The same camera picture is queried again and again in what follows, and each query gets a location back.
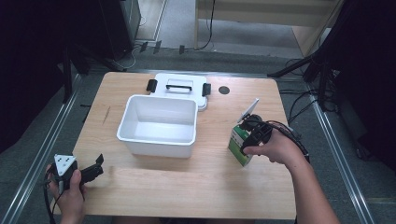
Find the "black handle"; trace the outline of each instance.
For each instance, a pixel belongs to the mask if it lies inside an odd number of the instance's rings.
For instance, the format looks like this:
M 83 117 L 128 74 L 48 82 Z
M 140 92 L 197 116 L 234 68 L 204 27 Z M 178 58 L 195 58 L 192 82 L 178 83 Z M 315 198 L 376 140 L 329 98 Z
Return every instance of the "black handle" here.
M 166 89 L 169 90 L 170 88 L 189 89 L 190 91 L 192 91 L 192 87 L 189 87 L 189 86 L 166 85 Z

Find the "white plastic container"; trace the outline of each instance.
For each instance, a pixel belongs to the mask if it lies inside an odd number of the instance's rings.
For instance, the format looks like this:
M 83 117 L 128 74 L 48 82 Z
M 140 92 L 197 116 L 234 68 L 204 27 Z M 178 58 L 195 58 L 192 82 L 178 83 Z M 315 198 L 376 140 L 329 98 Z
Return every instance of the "white plastic container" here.
M 197 112 L 192 99 L 133 95 L 117 137 L 134 154 L 188 158 L 195 142 Z

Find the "person's right arm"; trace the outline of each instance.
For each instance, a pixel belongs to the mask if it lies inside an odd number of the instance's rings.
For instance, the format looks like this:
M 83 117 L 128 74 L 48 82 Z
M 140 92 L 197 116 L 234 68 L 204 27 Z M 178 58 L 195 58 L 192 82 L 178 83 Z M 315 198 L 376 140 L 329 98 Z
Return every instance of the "person's right arm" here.
M 267 144 L 259 147 L 246 147 L 244 153 L 265 155 L 271 162 L 285 164 L 290 171 L 294 186 L 298 223 L 339 223 L 312 166 L 288 137 L 278 130 L 273 130 Z

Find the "gray carpet floor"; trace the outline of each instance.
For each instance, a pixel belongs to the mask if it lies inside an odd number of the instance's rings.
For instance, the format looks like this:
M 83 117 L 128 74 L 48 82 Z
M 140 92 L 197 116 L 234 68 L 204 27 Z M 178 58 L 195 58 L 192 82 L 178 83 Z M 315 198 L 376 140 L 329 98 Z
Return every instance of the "gray carpet floor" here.
M 152 49 L 134 54 L 136 62 L 128 72 L 142 70 L 174 70 L 197 72 L 220 72 L 222 76 L 263 77 L 264 74 L 282 69 L 288 59 L 248 56 L 227 53 L 186 51 L 179 55 L 174 49 L 161 49 L 153 54 Z M 124 66 L 133 63 L 133 58 L 124 60 Z M 100 86 L 102 78 L 109 70 L 101 64 L 92 62 L 92 69 L 83 76 L 82 85 L 71 112 L 55 141 L 47 163 L 53 155 L 69 154 L 78 140 L 83 120 Z M 287 75 L 277 79 L 280 90 L 306 91 L 301 77 Z M 298 95 L 282 94 L 282 103 L 286 114 Z M 55 120 L 63 99 L 63 90 L 53 96 L 43 111 L 32 122 L 20 141 L 0 154 L 0 215 L 3 215 L 15 194 L 17 186 L 24 179 L 30 164 L 46 138 L 52 122 Z M 301 110 L 309 103 L 308 97 L 296 105 L 294 111 Z M 354 145 L 350 140 L 342 118 L 335 113 L 328 114 L 340 145 L 356 176 L 369 207 L 378 223 L 394 223 L 396 220 L 396 177 L 380 161 L 362 161 L 356 157 Z M 360 223 L 357 212 L 348 194 L 346 185 L 330 151 L 327 139 L 321 130 L 316 113 L 312 107 L 300 115 L 291 125 L 303 137 L 303 143 L 311 155 L 312 165 L 327 198 L 337 216 L 343 223 Z M 110 223 L 110 217 L 87 216 L 84 223 Z M 42 195 L 42 176 L 35 184 L 29 200 L 24 206 L 18 223 L 48 223 Z M 293 223 L 292 220 L 258 220 L 257 223 Z

